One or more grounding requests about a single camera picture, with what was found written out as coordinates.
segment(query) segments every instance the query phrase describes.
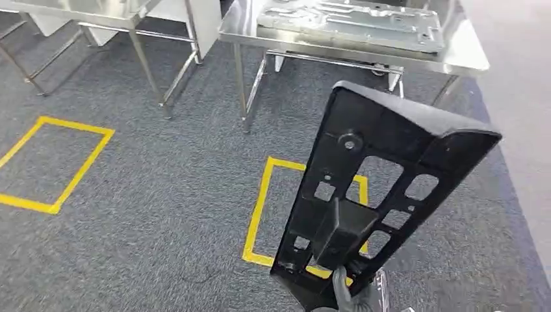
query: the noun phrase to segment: rectangular hole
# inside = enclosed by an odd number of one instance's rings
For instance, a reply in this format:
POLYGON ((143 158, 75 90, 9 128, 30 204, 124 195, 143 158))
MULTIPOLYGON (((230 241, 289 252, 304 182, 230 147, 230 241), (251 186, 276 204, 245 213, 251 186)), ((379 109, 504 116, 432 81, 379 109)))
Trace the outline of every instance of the rectangular hole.
POLYGON ((383 223, 391 228, 400 229, 407 219, 409 219, 409 216, 409 213, 392 209, 383 219, 383 223))
POLYGON ((331 200, 331 197, 333 196, 334 191, 335 191, 335 187, 333 185, 330 185, 329 183, 325 183, 321 181, 320 184, 318 184, 318 187, 316 188, 314 197, 328 202, 329 200, 331 200))
POLYGON ((369 179, 369 207, 376 208, 381 204, 403 170, 399 164, 380 157, 368 156, 364 159, 358 174, 369 179))
POLYGON ((306 248, 308 248, 308 244, 310 244, 310 241, 301 236, 297 236, 294 240, 294 247, 296 249, 306 250, 306 248))
POLYGON ((407 187, 405 195, 414 200, 424 200, 437 185, 437 177, 429 174, 420 174, 407 187))
POLYGON ((367 257, 369 259, 375 258, 377 254, 383 249, 383 247, 389 242, 391 239, 391 236, 383 231, 374 231, 371 233, 369 238, 367 239, 367 244, 369 246, 369 250, 367 253, 367 257))

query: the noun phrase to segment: metal rod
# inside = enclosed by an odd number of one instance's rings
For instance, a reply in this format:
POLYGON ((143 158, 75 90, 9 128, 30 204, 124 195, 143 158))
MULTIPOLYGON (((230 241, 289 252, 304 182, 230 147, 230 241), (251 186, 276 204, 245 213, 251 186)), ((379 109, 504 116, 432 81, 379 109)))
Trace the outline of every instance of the metal rod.
MULTIPOLYGON (((392 69, 392 70, 404 71, 404 68, 400 67, 400 66, 390 65, 389 68, 392 69)), ((401 75, 398 75, 398 74, 395 74, 395 73, 389 73, 389 91, 390 92, 393 92, 394 89, 396 88, 396 85, 398 84, 398 81, 400 80, 400 76, 401 75)))
POLYGON ((404 80, 402 79, 404 75, 400 75, 400 78, 398 80, 398 89, 400 91, 400 99, 404 98, 404 80))
POLYGON ((193 50, 190 56, 186 59, 184 65, 178 72, 178 75, 176 75, 176 78, 172 81, 172 84, 170 85, 168 90, 164 93, 164 103, 166 103, 168 99, 170 99, 170 96, 172 96, 172 92, 174 92, 174 90, 176 89, 176 86, 180 83, 180 81, 182 80, 182 77, 184 77, 184 73, 187 71, 188 67, 191 64, 191 61, 194 59, 196 55, 197 55, 197 50, 193 50))
POLYGON ((444 100, 454 91, 454 89, 458 85, 458 82, 459 76, 451 75, 446 81, 446 84, 444 84, 442 89, 440 89, 438 95, 435 97, 434 101, 432 102, 432 106, 440 107, 444 100))
MULTIPOLYGON (((84 26, 84 27, 105 29, 106 31, 121 31, 123 33, 131 32, 129 29, 101 26, 101 25, 85 23, 85 22, 79 22, 79 25, 84 26)), ((176 36, 174 34, 163 34, 161 32, 155 32, 155 31, 141 31, 141 30, 138 30, 138 29, 135 29, 135 30, 132 30, 132 31, 134 31, 136 34, 141 34, 142 36, 170 39, 170 40, 177 40, 177 41, 185 41, 185 42, 195 42, 195 40, 193 40, 193 39, 190 39, 190 38, 187 38, 187 37, 184 37, 184 36, 176 36)))
POLYGON ((311 55, 304 55, 304 54, 287 53, 287 52, 280 52, 280 51, 274 51, 274 50, 268 50, 266 54, 278 55, 280 57, 292 57, 294 59, 300 59, 300 60, 312 60, 315 62, 335 64, 335 65, 341 65, 341 66, 347 66, 347 67, 362 68, 365 70, 375 70, 377 72, 396 73, 398 75, 401 75, 404 73, 403 71, 392 70, 390 68, 379 68, 379 67, 375 67, 367 64, 346 62, 344 60, 333 60, 330 58, 323 58, 323 57, 313 57, 311 55))
POLYGON ((245 83, 243 81, 243 62, 241 59, 241 45, 233 44, 233 56, 235 58, 235 78, 237 81, 237 94, 239 95, 239 108, 243 131, 249 132, 247 121, 247 100, 245 96, 245 83))
POLYGON ((53 63, 65 50, 69 49, 70 46, 72 46, 80 36, 83 35, 83 32, 79 29, 72 37, 67 41, 59 50, 56 51, 50 59, 48 59, 42 66, 40 66, 34 73, 31 74, 31 78, 34 79, 36 76, 40 75, 51 63, 53 63))
POLYGON ((135 30, 129 30, 128 32, 130 34, 130 39, 132 40, 132 43, 134 44, 134 49, 136 50, 136 53, 138 54, 138 58, 140 59, 140 63, 142 63, 142 67, 144 69, 144 72, 146 73, 147 79, 149 81, 149 84, 151 85, 155 96, 157 97, 157 103, 162 106, 165 111, 167 108, 164 105, 164 97, 159 92, 159 88, 157 87, 157 83, 155 82, 155 78, 153 74, 151 73, 151 69, 149 68, 149 62, 147 61, 146 54, 144 53, 144 49, 142 47, 142 43, 140 42, 140 39, 136 33, 135 30))
POLYGON ((19 27, 23 26, 26 23, 26 21, 20 21, 17 24, 12 25, 10 28, 8 28, 5 32, 0 34, 0 40, 6 38, 9 34, 16 31, 19 27))
POLYGON ((29 76, 27 71, 25 71, 25 68, 23 68, 23 66, 21 66, 21 64, 19 64, 19 62, 8 52, 8 50, 4 48, 4 45, 2 43, 0 43, 0 55, 2 55, 2 57, 7 59, 15 67, 19 69, 19 71, 23 74, 23 76, 25 76, 25 80, 32 83, 32 85, 38 90, 39 96, 46 95, 46 91, 44 91, 44 89, 40 85, 38 85, 38 83, 36 83, 36 81, 34 81, 34 79, 31 76, 29 76))
POLYGON ((197 55, 195 57, 195 63, 197 65, 201 65, 203 64, 203 57, 201 56, 201 49, 199 48, 199 44, 197 43, 197 32, 195 29, 193 10, 191 8, 190 0, 185 0, 185 3, 186 3, 186 11, 188 13, 188 22, 186 23, 186 26, 188 29, 189 37, 193 39, 193 42, 191 43, 191 48, 197 51, 197 55))
POLYGON ((249 114, 249 110, 251 109, 251 106, 253 105, 253 101, 255 100, 255 96, 257 95, 258 87, 260 85, 260 81, 262 80, 262 75, 264 74, 265 68, 266 68, 266 54, 264 54, 264 57, 260 62, 259 70, 257 71, 257 75, 255 77, 255 82, 253 83, 253 87, 251 88, 251 93, 249 94, 249 100, 247 100, 247 115, 249 114))
POLYGON ((279 55, 275 56, 274 70, 276 73, 279 73, 281 71, 281 67, 283 66, 284 61, 285 61, 285 57, 280 57, 279 55))

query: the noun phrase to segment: yellow tape rectangle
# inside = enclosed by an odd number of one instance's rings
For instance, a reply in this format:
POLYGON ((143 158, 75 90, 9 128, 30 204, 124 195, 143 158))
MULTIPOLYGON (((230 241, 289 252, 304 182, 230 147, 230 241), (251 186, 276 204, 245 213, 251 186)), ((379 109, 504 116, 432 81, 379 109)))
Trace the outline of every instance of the yellow tape rectangle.
POLYGON ((67 200, 71 192, 73 192, 73 190, 75 189, 79 181, 83 178, 84 174, 90 168, 92 163, 95 161, 101 150, 107 145, 107 143, 115 133, 115 130, 96 127, 93 125, 86 125, 79 122, 69 122, 67 120, 61 120, 47 116, 40 116, 38 117, 36 123, 29 129, 27 133, 25 133, 25 135, 23 135, 23 137, 14 145, 14 147, 12 147, 6 153, 6 155, 2 156, 2 158, 0 159, 0 168, 2 168, 2 166, 4 166, 16 154, 44 124, 57 125, 60 127, 67 127, 81 131, 99 133, 100 135, 103 135, 103 138, 99 141, 96 148, 94 148, 90 156, 88 156, 84 164, 79 168, 77 173, 73 176, 73 179, 69 182, 67 187, 65 187, 65 189, 54 204, 40 203, 38 201, 27 200, 25 198, 18 198, 15 196, 10 196, 8 194, 0 193, 0 203, 55 215, 59 212, 61 205, 65 202, 65 200, 67 200))
MULTIPOLYGON (((264 208, 264 203, 266 201, 266 195, 268 194, 268 187, 270 186, 270 178, 272 177, 272 172, 274 171, 275 166, 280 166, 284 168, 289 168, 293 170, 305 171, 306 165, 300 164, 292 161, 284 161, 281 159, 275 159, 273 157, 268 157, 266 161, 266 166, 264 167, 264 173, 262 175, 262 180, 260 184, 259 197, 257 203, 253 210, 251 216, 251 223, 249 224, 249 230, 247 231, 247 237, 245 239, 245 246, 243 247, 243 260, 247 262, 256 263, 258 265, 264 265, 266 267, 271 267, 274 263, 274 258, 267 255, 259 255, 253 251, 255 240, 258 232, 258 227, 260 224, 260 219, 262 216, 262 210, 264 208)), ((363 175, 354 176, 354 181, 359 184, 359 201, 363 205, 367 205, 367 177, 363 175)), ((364 244, 361 249, 362 252, 367 253, 367 246, 364 244)), ((330 271, 320 270, 314 266, 307 266, 306 271, 319 276, 321 278, 328 278, 331 275, 330 271)))

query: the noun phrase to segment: glove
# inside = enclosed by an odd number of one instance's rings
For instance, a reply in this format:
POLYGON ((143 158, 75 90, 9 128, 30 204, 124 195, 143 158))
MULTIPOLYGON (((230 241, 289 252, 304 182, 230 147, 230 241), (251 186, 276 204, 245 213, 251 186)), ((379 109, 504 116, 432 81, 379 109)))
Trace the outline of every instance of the glove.
MULTIPOLYGON (((389 301, 387 279, 384 271, 377 271, 373 283, 365 287, 354 298, 346 286, 346 269, 344 266, 333 271, 333 290, 340 312, 387 312, 389 301)), ((335 311, 330 307, 320 307, 315 312, 335 311)))

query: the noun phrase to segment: black plastic bracket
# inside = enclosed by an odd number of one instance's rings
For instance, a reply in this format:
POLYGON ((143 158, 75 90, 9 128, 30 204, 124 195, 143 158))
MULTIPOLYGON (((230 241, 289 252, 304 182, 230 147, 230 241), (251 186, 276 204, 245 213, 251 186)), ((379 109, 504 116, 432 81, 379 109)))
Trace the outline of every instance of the black plastic bracket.
POLYGON ((346 81, 337 83, 270 275, 307 311, 338 309, 331 278, 306 271, 311 257, 329 270, 344 265, 353 280, 351 294, 357 294, 500 139, 485 123, 346 81), (403 171, 377 207, 366 207, 346 199, 346 191, 372 155, 399 164, 403 171), (420 174, 436 177, 438 184, 416 200, 405 191, 420 174), (321 183, 333 188, 328 200, 316 195, 321 183), (382 222, 392 209, 409 214, 400 228, 382 222), (390 239, 367 258, 359 249, 374 231, 390 239), (297 237, 308 240, 308 246, 295 246, 297 237))

